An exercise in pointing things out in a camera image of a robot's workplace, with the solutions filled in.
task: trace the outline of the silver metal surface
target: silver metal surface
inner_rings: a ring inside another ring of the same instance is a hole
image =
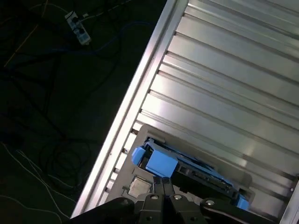
[[[296,224],[299,218],[299,182],[281,218],[280,224]]]
[[[168,1],[73,216],[105,201],[148,124],[248,172],[250,210],[279,220],[299,173],[298,6]]]
[[[213,202],[211,200],[207,200],[206,203],[207,203],[207,205],[214,205],[215,204],[215,202]]]
[[[88,211],[102,202],[101,197],[120,151],[125,145],[186,5],[187,0],[167,1],[71,217]]]

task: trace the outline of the dark floor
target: dark floor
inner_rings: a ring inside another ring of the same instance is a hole
[[[22,2],[27,8],[43,3],[38,0],[22,0]],[[67,11],[71,11],[75,7],[77,14],[89,12],[95,7],[103,5],[103,2],[111,2],[108,5],[112,5],[116,2],[123,2],[123,0],[75,0],[75,4],[71,0],[49,1],[50,4],[57,4]],[[26,169],[37,175],[29,162],[17,152],[17,150],[21,150],[34,163],[45,168],[40,175],[49,186],[75,201],[84,186],[86,175],[92,169],[165,2],[165,0],[131,0],[114,11],[111,10],[109,15],[106,13],[99,16],[98,19],[92,18],[83,22],[92,38],[92,45],[87,46],[84,50],[90,55],[78,53],[82,51],[69,51],[57,57],[56,62],[60,64],[46,113],[65,136],[59,135],[37,109],[33,108],[28,99],[24,97],[24,92],[20,93],[11,79],[0,81],[0,132],[16,133],[24,140],[20,146],[7,144],[10,153]],[[35,7],[32,10],[40,15],[43,6]],[[100,12],[101,8],[90,15]],[[48,5],[44,18],[59,24],[64,32],[69,32],[71,29],[64,22],[65,14],[59,8]],[[136,23],[136,21],[143,21],[148,25]],[[16,47],[26,38],[33,27],[32,23],[23,24]],[[7,35],[6,32],[11,30],[16,30],[14,24],[8,24],[7,27],[1,25],[0,40],[3,40]],[[116,35],[120,38],[116,38],[113,43],[98,52],[98,56],[95,56],[91,47],[98,49]],[[52,49],[62,48],[63,44],[65,45],[62,37],[39,27],[18,52],[39,55],[53,52]],[[9,47],[8,43],[1,42],[2,61],[5,61],[3,60],[5,57],[2,56],[5,54],[3,49]],[[7,68],[14,70],[16,64],[32,58],[34,57],[16,54]],[[50,59],[17,70],[30,77],[48,79],[54,61],[54,59]],[[14,80],[42,109],[45,99],[44,88],[17,78]],[[62,220],[66,220],[55,207],[45,186],[13,160],[2,145],[0,147],[2,148],[0,150],[0,216],[6,217],[4,223],[55,224],[59,223],[59,220],[54,214],[25,209],[15,201],[3,196],[12,197],[30,208],[53,211],[59,214]],[[88,148],[90,148],[91,156],[88,156]],[[54,150],[60,152],[59,158],[55,157],[56,160],[53,157]],[[69,190],[45,173],[59,177],[71,186],[79,184],[81,181],[83,184]],[[69,173],[72,174],[71,177],[63,177]],[[51,193],[60,210],[70,216],[75,203],[53,191]]]

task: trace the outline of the blue object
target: blue object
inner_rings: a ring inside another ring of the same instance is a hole
[[[246,201],[245,197],[241,194],[238,196],[238,202],[236,205],[238,208],[243,209],[243,210],[248,210],[249,208],[249,203]]]
[[[205,173],[207,173],[207,174],[210,174],[210,175],[212,175],[212,176],[214,176],[214,177],[216,177],[216,178],[218,178],[218,179],[220,179],[220,180],[223,180],[225,183],[230,184],[231,186],[233,186],[233,183],[232,183],[232,182],[230,182],[229,180],[226,180],[225,178],[223,178],[223,176],[221,176],[220,174],[218,174],[218,173],[217,173],[213,168],[211,168],[210,166],[207,166],[207,165],[205,165],[205,164],[204,164],[204,166],[200,166],[200,165],[198,165],[198,164],[195,164],[194,162],[192,162],[191,160],[189,160],[189,159],[191,159],[190,156],[188,156],[188,155],[186,155],[186,154],[182,154],[181,152],[178,152],[178,151],[175,150],[174,148],[170,148],[169,146],[165,146],[165,145],[164,145],[164,147],[166,147],[167,149],[170,149],[171,151],[170,151],[170,150],[167,150],[166,148],[157,145],[153,139],[149,139],[149,140],[145,143],[144,146],[146,147],[147,145],[149,145],[152,149],[154,149],[154,152],[155,152],[155,151],[160,151],[160,152],[162,152],[161,154],[157,154],[157,155],[160,155],[160,156],[162,156],[162,154],[167,155],[167,158],[166,158],[166,157],[163,157],[163,158],[159,159],[158,156],[156,156],[155,158],[152,158],[152,157],[151,157],[150,160],[149,160],[149,163],[152,161],[152,159],[153,159],[153,160],[159,160],[159,161],[162,161],[161,163],[151,162],[151,164],[155,165],[155,166],[156,166],[156,169],[157,169],[157,167],[161,166],[161,168],[159,168],[159,170],[161,170],[161,172],[162,172],[163,169],[165,169],[165,174],[164,174],[165,177],[171,177],[171,175],[170,175],[170,176],[167,176],[167,175],[169,175],[169,174],[168,174],[168,171],[169,171],[169,170],[168,170],[167,166],[168,166],[168,163],[169,163],[169,165],[172,166],[172,163],[170,163],[170,162],[171,162],[170,158],[172,158],[172,159],[176,160],[177,163],[178,163],[178,161],[182,161],[182,162],[184,162],[184,163],[187,163],[187,164],[189,164],[189,165],[191,165],[191,166],[193,166],[193,167],[195,167],[195,168],[197,168],[197,169],[199,169],[199,170],[201,170],[201,171],[203,171],[203,172],[205,172]]]
[[[148,146],[152,149],[152,154],[148,158],[149,160],[145,169],[156,174],[157,176],[170,178],[175,171],[178,162],[181,161],[206,174],[209,174],[210,176],[216,177],[233,187],[232,182],[218,174],[209,165],[194,159],[187,154],[183,154],[168,145],[161,144],[159,142],[156,143],[155,140],[151,138],[148,139],[143,146],[137,147],[132,153],[131,160],[135,165],[138,166],[140,164],[146,152],[145,148]],[[241,194],[238,195],[235,205],[243,210],[248,210],[249,208],[248,201],[246,201],[245,197]]]
[[[144,153],[145,153],[145,149],[143,149],[142,147],[137,147],[132,153],[132,159],[131,159],[132,163],[138,166]]]
[[[150,157],[146,169],[160,177],[171,177],[176,166],[177,159],[165,149],[155,149]]]

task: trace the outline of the black cable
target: black cable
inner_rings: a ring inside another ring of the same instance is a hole
[[[36,109],[40,115],[52,126],[52,128],[62,137],[65,138],[65,134],[50,120],[50,118],[43,113],[43,111],[39,108],[39,106],[35,103],[35,101],[31,98],[31,96],[22,88],[22,86],[14,79],[11,79],[11,82],[16,87],[16,89],[24,95],[26,100],[30,102],[31,106]]]
[[[87,153],[86,159],[82,160],[81,156],[72,149],[71,145],[85,145],[84,153]],[[49,146],[53,146],[53,150],[48,150]],[[46,174],[49,182],[66,195],[74,195],[81,190],[82,183],[79,184],[78,175],[82,172],[83,167],[91,158],[91,150],[89,142],[81,139],[62,139],[53,143],[46,144],[39,152],[38,163],[43,173]],[[62,186],[60,183],[51,179],[48,175],[55,175],[61,179],[68,179],[74,182],[73,188]]]
[[[19,125],[20,127],[22,127],[24,130],[30,131],[30,132],[38,135],[38,136],[41,136],[41,137],[53,137],[53,135],[43,134],[39,130],[33,129],[32,127],[30,127],[30,126],[22,123],[17,118],[14,118],[14,117],[10,116],[9,114],[5,114],[5,113],[0,112],[0,115],[2,115],[3,117],[5,117],[6,119],[12,121],[13,123],[16,123],[17,125]]]

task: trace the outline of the blue plastic part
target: blue plastic part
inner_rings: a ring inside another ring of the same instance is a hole
[[[234,186],[232,182],[230,182],[229,180],[226,180],[225,178],[223,178],[223,176],[221,176],[220,174],[218,174],[218,173],[217,173],[215,170],[213,170],[210,166],[207,166],[206,168],[205,168],[205,167],[202,167],[202,166],[199,166],[198,164],[195,164],[194,162],[192,162],[192,161],[190,161],[190,160],[188,159],[188,158],[190,158],[190,156],[188,156],[188,155],[186,155],[186,154],[182,154],[181,152],[179,152],[178,150],[175,150],[174,148],[172,148],[172,147],[170,147],[170,146],[165,145],[165,148],[167,148],[167,149],[165,149],[164,147],[161,147],[161,146],[155,144],[154,139],[149,139],[149,140],[145,143],[145,146],[146,146],[146,145],[149,145],[149,146],[154,150],[154,152],[155,152],[156,150],[158,150],[158,151],[160,151],[160,152],[163,152],[163,153],[167,154],[169,157],[175,159],[176,161],[180,160],[180,161],[182,161],[182,162],[185,162],[185,163],[187,163],[187,164],[189,164],[189,165],[191,165],[191,166],[193,166],[193,167],[195,167],[195,168],[197,168],[197,169],[199,169],[199,170],[201,170],[201,171],[203,171],[203,172],[205,172],[205,173],[207,173],[207,174],[210,174],[210,175],[212,175],[212,176],[214,176],[214,177],[216,177],[216,178],[218,178],[218,179],[220,179],[220,180],[223,180],[225,183],[230,184],[232,187]],[[161,164],[164,164],[164,165],[163,165],[163,168],[164,168],[164,167],[167,167],[167,166],[165,166],[165,164],[167,164],[167,163],[168,163],[167,160],[165,160],[165,162],[162,161]],[[153,165],[154,165],[154,164],[155,164],[157,167],[156,167],[156,168],[151,167],[151,169],[160,169],[160,168],[159,168],[159,166],[161,166],[160,163],[153,163]]]
[[[171,155],[155,150],[146,165],[146,169],[160,177],[170,178],[177,163],[177,159]]]
[[[135,148],[134,152],[132,153],[132,158],[131,158],[134,165],[138,166],[144,153],[145,153],[145,149],[143,149],[142,147]]]
[[[239,194],[238,202],[237,202],[236,206],[240,209],[248,210],[249,209],[249,202],[246,201],[246,199],[243,195]]]

